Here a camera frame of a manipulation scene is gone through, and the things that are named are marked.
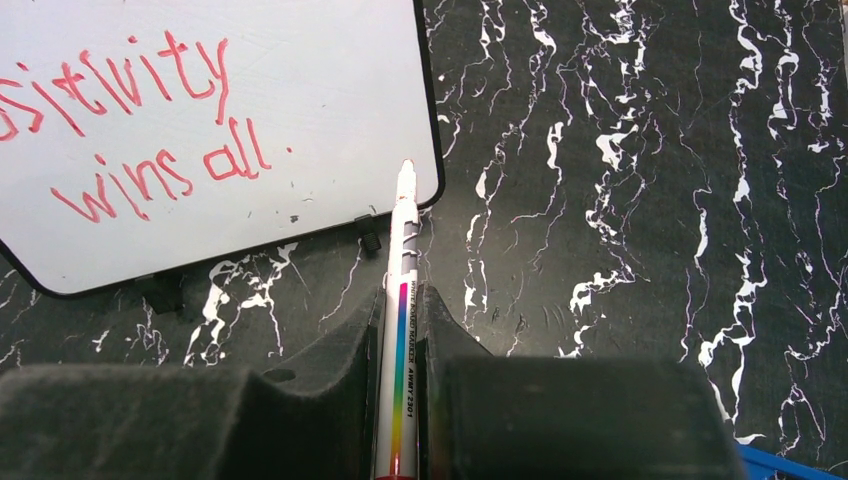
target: black table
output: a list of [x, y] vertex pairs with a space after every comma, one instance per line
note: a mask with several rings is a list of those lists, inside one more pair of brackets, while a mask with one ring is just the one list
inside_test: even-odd
[[[698, 365], [737, 439], [848, 475], [838, 1], [425, 3], [447, 189], [420, 268], [454, 316], [495, 354]], [[264, 371], [386, 254], [337, 229], [210, 261], [158, 316], [132, 287], [53, 299], [3, 263], [0, 371]]]

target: whiteboard marker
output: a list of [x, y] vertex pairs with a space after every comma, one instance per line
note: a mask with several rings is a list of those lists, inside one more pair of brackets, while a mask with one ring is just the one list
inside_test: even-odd
[[374, 476], [414, 479], [418, 474], [418, 411], [415, 398], [415, 292], [418, 284], [418, 205], [415, 170], [404, 160], [392, 210], [386, 323], [377, 413]]

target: whiteboard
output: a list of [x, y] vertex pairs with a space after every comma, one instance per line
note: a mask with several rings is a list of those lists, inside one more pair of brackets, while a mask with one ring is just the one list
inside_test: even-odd
[[412, 0], [0, 0], [0, 239], [73, 294], [435, 201]]

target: whiteboard stand foot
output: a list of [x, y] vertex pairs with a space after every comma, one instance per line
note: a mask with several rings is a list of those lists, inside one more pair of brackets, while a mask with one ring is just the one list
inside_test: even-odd
[[377, 236], [377, 229], [374, 227], [374, 217], [371, 215], [363, 215], [357, 217], [353, 221], [356, 224], [356, 231], [359, 234], [359, 240], [362, 242], [362, 248], [369, 256], [373, 256], [377, 250], [383, 246], [380, 244], [380, 237]]
[[183, 308], [182, 274], [154, 273], [135, 279], [141, 296], [157, 315]]

